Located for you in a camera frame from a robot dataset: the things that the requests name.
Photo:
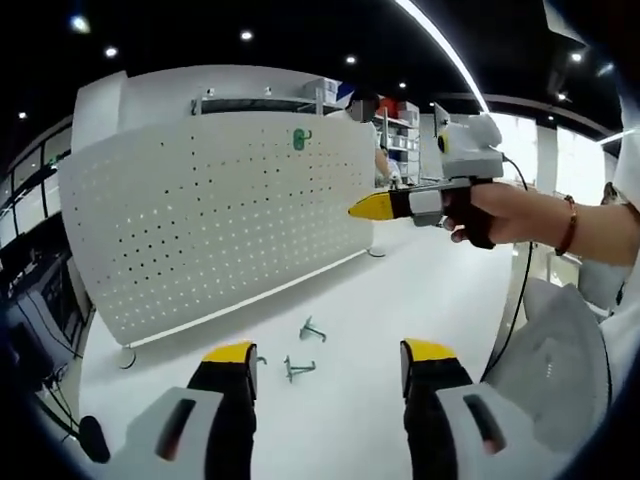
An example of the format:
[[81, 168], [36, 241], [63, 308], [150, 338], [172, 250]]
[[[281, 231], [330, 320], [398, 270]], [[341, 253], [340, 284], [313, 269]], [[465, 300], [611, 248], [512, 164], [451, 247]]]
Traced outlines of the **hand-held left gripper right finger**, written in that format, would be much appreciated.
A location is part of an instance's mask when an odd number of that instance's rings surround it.
[[550, 451], [526, 412], [475, 383], [446, 346], [400, 342], [404, 428], [414, 479], [548, 479]]

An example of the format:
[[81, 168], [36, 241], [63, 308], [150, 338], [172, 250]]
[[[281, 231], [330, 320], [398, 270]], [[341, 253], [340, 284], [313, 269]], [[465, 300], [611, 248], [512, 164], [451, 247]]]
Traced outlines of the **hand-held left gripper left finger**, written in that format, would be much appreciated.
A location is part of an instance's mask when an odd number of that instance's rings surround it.
[[109, 479], [249, 479], [257, 430], [257, 345], [218, 347], [186, 387], [162, 394], [127, 427]]

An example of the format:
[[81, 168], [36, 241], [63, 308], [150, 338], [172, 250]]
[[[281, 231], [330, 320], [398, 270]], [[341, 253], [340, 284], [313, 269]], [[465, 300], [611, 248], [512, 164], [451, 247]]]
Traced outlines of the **person's right hand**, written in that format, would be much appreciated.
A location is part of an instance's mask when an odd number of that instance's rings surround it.
[[503, 183], [473, 186], [470, 202], [489, 215], [484, 234], [493, 244], [532, 241], [559, 248], [572, 218], [567, 201]]

